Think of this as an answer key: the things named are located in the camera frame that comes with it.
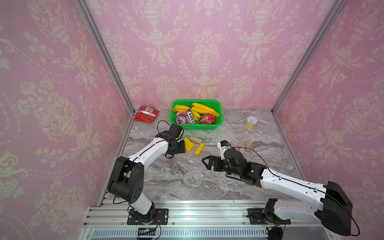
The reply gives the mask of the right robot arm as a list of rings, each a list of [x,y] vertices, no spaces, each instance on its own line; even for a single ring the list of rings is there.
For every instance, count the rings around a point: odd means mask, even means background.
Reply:
[[[208,156],[202,163],[208,170],[223,172],[226,177],[249,186],[274,190],[301,201],[288,204],[276,198],[268,199],[263,209],[248,209],[251,224],[266,223],[287,226],[292,220],[319,222],[329,231],[352,236],[353,204],[340,185],[302,181],[272,170],[266,163],[249,162],[235,148],[221,147],[221,156]]]

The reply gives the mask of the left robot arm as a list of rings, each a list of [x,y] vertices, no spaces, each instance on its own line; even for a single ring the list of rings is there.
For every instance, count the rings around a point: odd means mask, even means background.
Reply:
[[[155,138],[137,153],[116,159],[107,185],[107,191],[115,198],[120,198],[131,207],[127,224],[150,225],[156,223],[156,208],[144,190],[146,168],[159,156],[173,158],[184,154],[186,145],[182,136],[184,129],[171,124],[169,130],[159,132]]]

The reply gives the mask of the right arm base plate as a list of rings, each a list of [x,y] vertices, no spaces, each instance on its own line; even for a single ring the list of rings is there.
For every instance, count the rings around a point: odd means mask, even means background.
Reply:
[[[265,212],[264,209],[247,209],[246,217],[251,225],[290,225],[291,220],[282,220],[273,212]]]

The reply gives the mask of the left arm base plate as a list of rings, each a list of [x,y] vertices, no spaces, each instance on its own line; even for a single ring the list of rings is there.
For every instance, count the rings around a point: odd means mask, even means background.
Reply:
[[[167,225],[169,209],[150,209],[149,212],[144,215],[134,209],[128,211],[129,217],[127,225]]]

